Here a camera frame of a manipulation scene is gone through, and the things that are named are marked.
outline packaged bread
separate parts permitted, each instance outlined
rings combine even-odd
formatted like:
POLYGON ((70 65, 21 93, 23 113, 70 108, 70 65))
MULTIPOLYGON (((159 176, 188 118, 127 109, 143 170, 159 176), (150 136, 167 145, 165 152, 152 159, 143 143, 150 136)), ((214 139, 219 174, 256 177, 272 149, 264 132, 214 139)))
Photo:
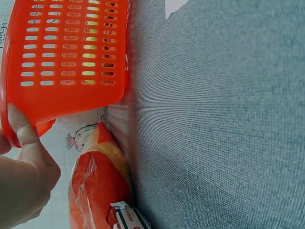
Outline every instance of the packaged bread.
POLYGON ((128 162, 103 122, 93 130, 76 161, 69 187, 72 229, 110 229, 111 203, 132 204, 128 162))

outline basket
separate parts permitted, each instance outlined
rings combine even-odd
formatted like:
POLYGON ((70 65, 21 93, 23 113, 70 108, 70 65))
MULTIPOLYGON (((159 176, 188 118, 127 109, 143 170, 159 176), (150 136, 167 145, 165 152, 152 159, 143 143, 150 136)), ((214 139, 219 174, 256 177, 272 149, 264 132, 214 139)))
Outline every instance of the basket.
POLYGON ((4 44, 0 115, 15 104, 39 136, 64 115, 121 100, 128 0, 16 0, 4 44))

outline orange plastic package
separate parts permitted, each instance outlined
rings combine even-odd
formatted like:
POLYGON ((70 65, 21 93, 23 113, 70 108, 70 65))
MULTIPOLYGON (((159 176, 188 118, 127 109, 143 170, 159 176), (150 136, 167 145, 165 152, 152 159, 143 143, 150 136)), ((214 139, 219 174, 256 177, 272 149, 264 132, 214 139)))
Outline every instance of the orange plastic package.
POLYGON ((69 188, 72 229, 110 229, 111 203, 131 204, 132 185, 126 157, 103 122, 92 132, 76 161, 69 188))

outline gray fabric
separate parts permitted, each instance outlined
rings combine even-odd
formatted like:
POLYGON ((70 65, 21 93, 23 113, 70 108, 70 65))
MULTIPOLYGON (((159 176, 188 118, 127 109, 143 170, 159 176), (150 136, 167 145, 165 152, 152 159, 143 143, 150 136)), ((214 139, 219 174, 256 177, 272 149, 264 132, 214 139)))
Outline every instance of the gray fabric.
POLYGON ((305 1, 134 0, 108 108, 156 229, 305 228, 305 1))

